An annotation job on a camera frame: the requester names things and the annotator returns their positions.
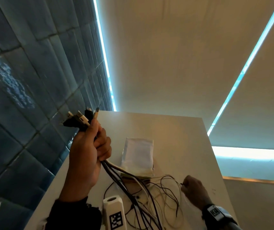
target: right hand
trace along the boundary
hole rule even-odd
[[[181,191],[189,199],[189,201],[199,208],[201,211],[205,205],[212,204],[210,197],[202,185],[202,182],[190,175],[185,177]]]

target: left hand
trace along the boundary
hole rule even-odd
[[[85,132],[78,132],[69,154],[69,169],[59,200],[66,202],[85,198],[99,178],[101,161],[112,153],[111,139],[96,119]]]

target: white device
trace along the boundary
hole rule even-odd
[[[106,230],[127,230],[123,201],[118,195],[103,200],[103,221]]]

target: qr code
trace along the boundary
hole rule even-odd
[[[117,212],[109,216],[110,228],[114,230],[123,226],[122,214],[121,212]]]

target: black sleeve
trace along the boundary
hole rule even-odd
[[[99,230],[102,214],[97,207],[87,204],[85,197],[77,202],[56,200],[50,216],[47,218],[46,230],[58,229],[93,229]]]

